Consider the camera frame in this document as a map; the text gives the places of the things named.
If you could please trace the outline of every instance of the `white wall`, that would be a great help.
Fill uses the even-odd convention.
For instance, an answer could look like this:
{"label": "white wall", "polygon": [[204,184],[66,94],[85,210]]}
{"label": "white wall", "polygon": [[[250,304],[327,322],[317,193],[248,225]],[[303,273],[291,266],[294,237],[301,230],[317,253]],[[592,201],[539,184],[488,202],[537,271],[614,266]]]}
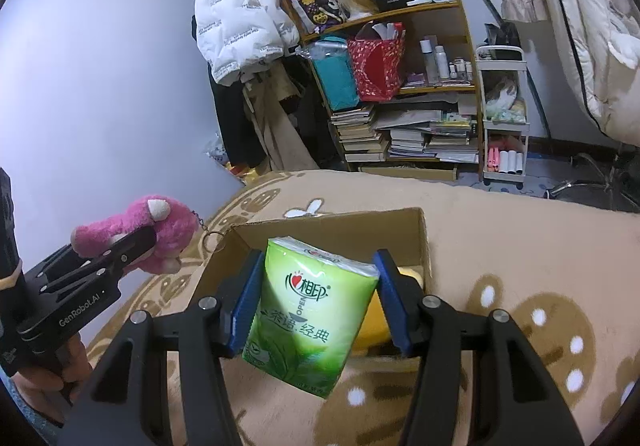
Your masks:
{"label": "white wall", "polygon": [[[0,10],[0,166],[26,268],[76,225],[142,195],[207,217],[240,188],[203,153],[218,125],[192,15],[193,0],[8,0]],[[125,278],[121,301],[144,278]]]}
{"label": "white wall", "polygon": [[[474,46],[484,42],[486,38],[485,24],[495,24],[494,16],[483,0],[462,0]],[[498,11],[501,11],[502,0],[492,0]],[[558,49],[554,40],[551,22],[532,24],[518,23],[520,41],[526,53],[527,65],[542,99],[551,134],[554,139],[580,141],[593,145],[617,146],[617,143],[603,136],[598,128],[580,110],[577,99],[566,82]],[[525,84],[527,103],[530,105],[529,120],[531,135],[544,137],[545,131],[538,112]]]}

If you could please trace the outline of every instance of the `human hand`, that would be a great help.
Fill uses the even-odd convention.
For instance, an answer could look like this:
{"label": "human hand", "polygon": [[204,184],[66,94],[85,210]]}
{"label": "human hand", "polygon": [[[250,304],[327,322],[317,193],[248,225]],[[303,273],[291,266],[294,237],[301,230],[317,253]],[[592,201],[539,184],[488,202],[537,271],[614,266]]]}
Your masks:
{"label": "human hand", "polygon": [[13,376],[13,381],[22,399],[36,412],[57,421],[64,422],[62,412],[47,398],[47,392],[59,392],[65,382],[74,382],[76,386],[70,394],[75,402],[82,384],[93,370],[86,357],[86,350],[80,341],[80,334],[73,336],[67,343],[69,351],[68,363],[62,370],[62,377],[39,366],[26,366]]}

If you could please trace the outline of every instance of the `pink plush toy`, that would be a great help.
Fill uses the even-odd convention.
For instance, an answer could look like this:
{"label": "pink plush toy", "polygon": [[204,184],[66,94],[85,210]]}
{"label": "pink plush toy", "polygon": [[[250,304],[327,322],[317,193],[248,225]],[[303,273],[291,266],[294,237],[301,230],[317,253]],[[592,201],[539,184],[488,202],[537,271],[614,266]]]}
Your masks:
{"label": "pink plush toy", "polygon": [[123,214],[78,226],[71,233],[71,246],[81,257],[92,259],[142,226],[154,227],[156,245],[126,272],[139,267],[154,275],[177,273],[182,265],[178,256],[198,228],[198,218],[187,206],[169,197],[149,195],[135,201]]}

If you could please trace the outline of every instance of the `teal bag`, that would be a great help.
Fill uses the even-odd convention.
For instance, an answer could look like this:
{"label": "teal bag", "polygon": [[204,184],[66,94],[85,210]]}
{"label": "teal bag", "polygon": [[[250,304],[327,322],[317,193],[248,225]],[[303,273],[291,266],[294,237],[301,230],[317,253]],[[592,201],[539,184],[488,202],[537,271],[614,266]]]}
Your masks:
{"label": "teal bag", "polygon": [[[322,40],[346,42],[339,36],[323,36]],[[313,64],[332,111],[351,109],[360,103],[348,51],[344,51],[344,55],[315,60]]]}

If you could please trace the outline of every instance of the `white bottle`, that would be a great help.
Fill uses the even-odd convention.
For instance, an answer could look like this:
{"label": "white bottle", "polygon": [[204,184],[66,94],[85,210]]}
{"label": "white bottle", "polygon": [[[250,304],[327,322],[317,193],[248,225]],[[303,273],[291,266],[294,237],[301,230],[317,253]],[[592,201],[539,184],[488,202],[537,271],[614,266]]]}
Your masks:
{"label": "white bottle", "polygon": [[438,73],[441,80],[449,79],[449,60],[447,53],[444,52],[442,46],[436,46],[436,63],[438,64]]}
{"label": "white bottle", "polygon": [[466,80],[465,61],[462,58],[456,58],[453,63],[456,66],[456,73],[459,80]]}
{"label": "white bottle", "polygon": [[471,65],[471,62],[466,62],[465,68],[466,68],[466,79],[469,80],[469,81],[473,81],[474,80],[474,68]]}
{"label": "white bottle", "polygon": [[431,40],[421,40],[420,48],[424,57],[424,68],[427,72],[427,83],[435,85],[440,81],[438,77],[438,64],[436,64],[436,55],[433,53]]}

